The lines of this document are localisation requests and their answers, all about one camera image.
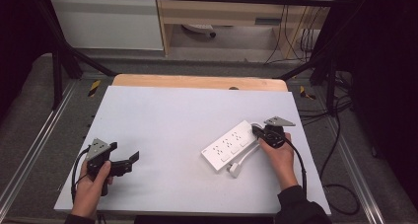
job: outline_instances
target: black fabric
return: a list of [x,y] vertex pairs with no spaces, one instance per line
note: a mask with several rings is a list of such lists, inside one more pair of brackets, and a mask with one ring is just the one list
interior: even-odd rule
[[277,224],[327,224],[331,223],[322,207],[309,202],[300,186],[289,187],[277,195],[282,209],[276,215]]
[[51,38],[28,5],[30,1],[0,0],[0,3],[1,119],[21,92],[34,60],[51,52]]
[[68,214],[64,224],[95,224],[95,220]]

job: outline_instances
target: floor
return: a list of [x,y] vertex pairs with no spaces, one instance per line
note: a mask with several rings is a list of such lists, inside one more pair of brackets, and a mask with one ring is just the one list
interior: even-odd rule
[[[217,36],[194,34],[181,26],[174,28],[172,52],[163,56],[160,52],[150,52],[145,56],[137,51],[116,52],[87,50],[97,61],[108,68],[124,73],[210,75],[235,77],[271,78],[279,76],[300,65],[302,60],[278,61],[264,64],[275,47],[271,29],[216,27]],[[295,49],[300,57],[304,54]],[[271,60],[282,60],[279,50],[274,51]],[[59,223],[65,214],[53,210],[53,204],[59,194],[59,186],[65,181],[68,171],[77,155],[84,136],[89,131],[89,124],[105,93],[111,78],[99,75],[96,70],[83,65],[86,74],[80,81],[66,79],[66,85],[74,84],[75,91],[69,99],[67,108],[62,113],[53,130],[46,137],[41,152],[31,166],[31,172],[19,187],[19,193],[12,199],[4,223]],[[312,87],[309,83],[311,70],[289,80],[289,90],[294,93],[299,110],[322,110],[320,95],[324,87]],[[90,87],[97,79],[101,85],[94,97],[87,97]],[[42,57],[34,64],[22,94],[12,104],[9,114],[0,124],[0,190],[10,185],[9,181],[19,170],[21,161],[31,150],[33,142],[42,130],[44,122],[51,114],[52,78],[50,59]],[[301,86],[308,95],[301,97]],[[389,166],[383,159],[372,156],[367,136],[364,134],[355,112],[346,110],[341,113],[342,138],[349,144],[353,156],[369,185],[377,206],[382,212],[384,223],[418,223],[418,214],[403,192]],[[335,134],[332,132],[333,118],[321,119],[305,126],[316,167],[320,169],[329,153]],[[338,183],[354,190],[350,174],[341,157],[333,153],[325,170],[325,184]],[[355,202],[351,194],[338,188],[326,192],[329,202],[344,210],[353,210]],[[108,219],[115,223],[129,222],[132,216],[112,216]],[[355,215],[344,215],[333,210],[331,219],[334,223],[369,223],[363,208]]]

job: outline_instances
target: gray carpet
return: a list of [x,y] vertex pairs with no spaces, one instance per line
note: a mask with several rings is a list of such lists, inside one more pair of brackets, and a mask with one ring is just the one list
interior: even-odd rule
[[[292,65],[262,66],[257,63],[213,63],[170,60],[103,60],[103,64],[118,72],[144,74],[179,74],[208,76],[253,76],[270,78],[279,76],[292,68]],[[298,109],[320,110],[318,100],[301,98],[300,85],[306,86],[307,92],[314,93],[306,80],[311,72],[304,72],[297,79],[289,81],[289,90],[294,93]],[[2,174],[1,190],[12,178],[20,161],[35,140],[42,124],[45,122],[52,105],[51,65],[48,58],[39,59],[21,94],[12,105],[9,114],[1,123],[0,151]],[[56,124],[51,136],[33,170],[24,183],[8,217],[34,217],[48,219],[63,219],[65,214],[53,210],[53,205],[59,194],[57,189],[65,182],[77,153],[83,143],[83,136],[93,121],[106,85],[111,79],[102,80],[95,96],[88,98],[87,94],[93,79],[83,79],[78,82],[76,91],[67,109]],[[371,188],[376,202],[387,222],[418,223],[418,214],[393,176],[385,160],[376,159],[371,155],[371,148],[354,112],[341,114],[342,132],[347,139],[352,152],[359,163],[362,172]],[[307,125],[305,132],[309,140],[313,158],[319,169],[325,160],[333,143],[334,137],[326,119]],[[335,151],[324,173],[325,184],[338,183],[352,188],[344,164],[338,151]],[[340,189],[330,189],[327,194],[330,202],[343,210],[352,210],[354,203],[350,195]],[[347,216],[332,210],[331,219],[335,223],[368,223],[363,211],[353,216]],[[133,216],[109,216],[109,219],[133,220]]]

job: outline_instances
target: person's left hand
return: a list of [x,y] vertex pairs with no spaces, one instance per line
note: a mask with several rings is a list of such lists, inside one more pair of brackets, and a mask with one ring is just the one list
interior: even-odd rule
[[104,182],[109,185],[112,183],[112,178],[108,178],[110,172],[111,162],[106,161],[102,165],[98,175],[95,179],[87,174],[87,161],[83,162],[80,171],[80,179],[77,184],[76,198],[74,200],[71,214],[81,217],[87,217],[96,220],[96,208],[102,194],[102,186]]

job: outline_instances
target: yellow and black tape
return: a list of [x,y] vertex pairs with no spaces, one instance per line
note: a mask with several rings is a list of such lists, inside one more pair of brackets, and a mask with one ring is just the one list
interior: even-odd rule
[[316,96],[315,96],[315,95],[310,95],[310,94],[307,94],[307,93],[305,92],[305,88],[304,88],[304,86],[301,86],[301,98],[309,98],[309,99],[311,99],[311,100],[315,100],[315,99],[316,99]]
[[95,95],[96,90],[98,89],[100,83],[101,83],[101,80],[96,80],[93,83],[92,88],[90,88],[89,95],[87,95],[89,98],[91,98]]

